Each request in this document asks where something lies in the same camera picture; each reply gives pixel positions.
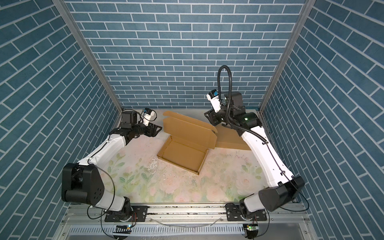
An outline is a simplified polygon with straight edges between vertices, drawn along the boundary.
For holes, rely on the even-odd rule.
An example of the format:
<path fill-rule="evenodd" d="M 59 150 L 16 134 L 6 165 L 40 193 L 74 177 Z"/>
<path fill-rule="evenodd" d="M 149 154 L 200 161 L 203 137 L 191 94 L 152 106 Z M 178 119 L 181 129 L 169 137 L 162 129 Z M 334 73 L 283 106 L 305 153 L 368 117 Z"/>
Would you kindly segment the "cardboard box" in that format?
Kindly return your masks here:
<path fill-rule="evenodd" d="M 216 126 L 218 130 L 216 147 L 236 150 L 247 150 L 250 151 L 250 147 L 247 143 L 238 135 L 238 133 L 227 127 L 220 125 Z"/>
<path fill-rule="evenodd" d="M 209 123 L 172 111 L 164 112 L 163 116 L 163 130 L 170 136 L 157 157 L 199 175 L 209 150 L 216 146 L 218 130 Z"/>

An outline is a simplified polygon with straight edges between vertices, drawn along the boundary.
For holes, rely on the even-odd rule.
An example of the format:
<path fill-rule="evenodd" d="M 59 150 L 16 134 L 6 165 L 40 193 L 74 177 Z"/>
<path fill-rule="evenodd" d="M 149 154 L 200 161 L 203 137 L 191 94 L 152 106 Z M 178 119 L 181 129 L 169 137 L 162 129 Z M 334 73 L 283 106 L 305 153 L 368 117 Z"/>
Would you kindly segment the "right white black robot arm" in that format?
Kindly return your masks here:
<path fill-rule="evenodd" d="M 220 92 L 212 90 L 207 94 L 212 109 L 205 117 L 213 126 L 237 131 L 250 147 L 266 176 L 267 188 L 240 200 L 240 211 L 244 218 L 250 218 L 259 210 L 274 211 L 294 200 L 305 185 L 300 176 L 285 166 L 275 149 L 271 146 L 265 129 L 255 113 L 247 113 L 239 92 L 225 93 L 222 101 Z"/>

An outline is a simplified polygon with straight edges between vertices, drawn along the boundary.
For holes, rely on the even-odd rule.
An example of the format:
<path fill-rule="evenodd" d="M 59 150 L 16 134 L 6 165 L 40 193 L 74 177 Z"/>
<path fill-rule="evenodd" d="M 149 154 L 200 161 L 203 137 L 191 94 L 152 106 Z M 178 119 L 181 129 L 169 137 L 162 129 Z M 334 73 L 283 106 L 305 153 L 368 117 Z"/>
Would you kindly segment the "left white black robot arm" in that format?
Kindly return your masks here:
<path fill-rule="evenodd" d="M 118 197 L 116 192 L 105 189 L 101 177 L 104 170 L 101 167 L 131 140 L 141 135 L 155 137 L 162 130 L 162 127 L 153 123 L 156 118 L 156 111 L 149 108 L 141 112 L 124 110 L 118 127 L 111 130 L 100 146 L 77 163 L 68 163 L 64 166 L 62 200 L 130 216 L 132 212 L 130 200 L 127 197 Z"/>

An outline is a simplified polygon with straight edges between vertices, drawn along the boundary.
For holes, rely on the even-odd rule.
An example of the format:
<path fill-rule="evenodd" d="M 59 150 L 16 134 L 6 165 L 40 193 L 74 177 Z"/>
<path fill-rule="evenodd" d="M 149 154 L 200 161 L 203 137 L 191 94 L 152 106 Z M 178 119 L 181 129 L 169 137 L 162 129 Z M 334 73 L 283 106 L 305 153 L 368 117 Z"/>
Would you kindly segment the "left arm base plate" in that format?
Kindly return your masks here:
<path fill-rule="evenodd" d="M 148 208 L 148 206 L 130 206 L 127 211 L 107 211 L 104 221 L 107 223 L 144 222 Z"/>

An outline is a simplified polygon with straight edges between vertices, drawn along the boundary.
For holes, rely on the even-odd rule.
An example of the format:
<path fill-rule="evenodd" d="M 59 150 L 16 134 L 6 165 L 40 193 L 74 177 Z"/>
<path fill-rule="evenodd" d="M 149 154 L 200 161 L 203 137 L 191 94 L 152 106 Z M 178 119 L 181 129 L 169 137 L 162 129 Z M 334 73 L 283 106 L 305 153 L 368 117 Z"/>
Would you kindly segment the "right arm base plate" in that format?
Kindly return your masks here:
<path fill-rule="evenodd" d="M 267 215 L 265 210 L 258 210 L 255 212 L 249 212 L 242 204 L 225 204 L 227 221 L 239 222 L 239 221 L 267 221 Z"/>

